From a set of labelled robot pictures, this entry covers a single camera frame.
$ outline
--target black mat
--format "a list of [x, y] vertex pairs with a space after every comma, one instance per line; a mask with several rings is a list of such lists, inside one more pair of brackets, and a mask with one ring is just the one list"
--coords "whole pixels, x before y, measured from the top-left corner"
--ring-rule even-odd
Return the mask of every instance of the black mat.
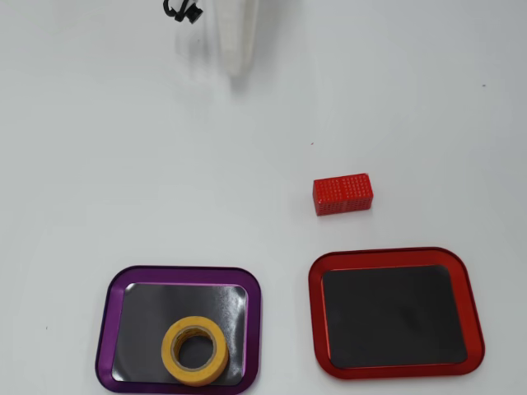
[[[247, 294], [240, 286], [163, 286], [136, 284], [124, 293], [112, 375], [135, 383], [178, 383], [161, 360], [161, 343], [176, 321], [190, 315], [210, 318], [223, 331], [229, 362], [212, 385], [236, 385], [243, 377]], [[188, 340], [180, 362], [197, 368], [212, 354], [204, 337]]]
[[326, 272], [331, 362], [338, 368], [467, 359], [450, 275], [442, 266]]

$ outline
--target masking tape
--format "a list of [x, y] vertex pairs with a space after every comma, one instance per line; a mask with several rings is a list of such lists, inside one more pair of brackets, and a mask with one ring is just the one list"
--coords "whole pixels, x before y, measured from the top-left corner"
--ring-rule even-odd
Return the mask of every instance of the masking tape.
[[[208, 337], [212, 341], [212, 356], [197, 369], [185, 368], [180, 362], [183, 343], [194, 336]], [[220, 327], [205, 317], [186, 317], [172, 325], [161, 345], [163, 365], [179, 382], [202, 387], [216, 380], [227, 365], [229, 349]]]

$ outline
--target purple tray rim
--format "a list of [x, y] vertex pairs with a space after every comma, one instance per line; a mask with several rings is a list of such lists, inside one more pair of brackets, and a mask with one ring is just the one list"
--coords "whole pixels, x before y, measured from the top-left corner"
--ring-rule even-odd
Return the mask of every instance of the purple tray rim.
[[[148, 274], [149, 281], [141, 278]], [[233, 386], [188, 387], [168, 383], [125, 383], [115, 381], [111, 374], [114, 363], [115, 343], [119, 334], [119, 322], [126, 286], [133, 284], [187, 284], [241, 286], [247, 293], [247, 317], [245, 328], [245, 373]], [[262, 291], [256, 277], [239, 267], [190, 267], [190, 266], [131, 266], [117, 273], [108, 286], [105, 309], [100, 325], [96, 353], [96, 377], [100, 384], [113, 393], [173, 393], [202, 395], [236, 395], [244, 392], [259, 372]]]

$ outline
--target red textured cube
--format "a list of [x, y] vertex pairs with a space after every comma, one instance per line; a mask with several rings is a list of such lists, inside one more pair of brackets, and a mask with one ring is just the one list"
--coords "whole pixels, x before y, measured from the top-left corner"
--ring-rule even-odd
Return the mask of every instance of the red textured cube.
[[370, 177], [368, 174], [355, 174], [316, 179], [313, 183], [313, 200], [317, 216], [368, 210], [373, 200]]

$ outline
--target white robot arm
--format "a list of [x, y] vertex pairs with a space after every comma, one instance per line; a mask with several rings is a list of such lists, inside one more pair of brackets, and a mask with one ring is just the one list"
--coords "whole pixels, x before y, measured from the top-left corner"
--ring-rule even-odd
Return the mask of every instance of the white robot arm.
[[[164, 0], [165, 14], [181, 22], [187, 18], [194, 23], [203, 13], [197, 0]], [[254, 32], [259, 0], [218, 0], [217, 26], [222, 57], [227, 72], [240, 75], [253, 57]]]

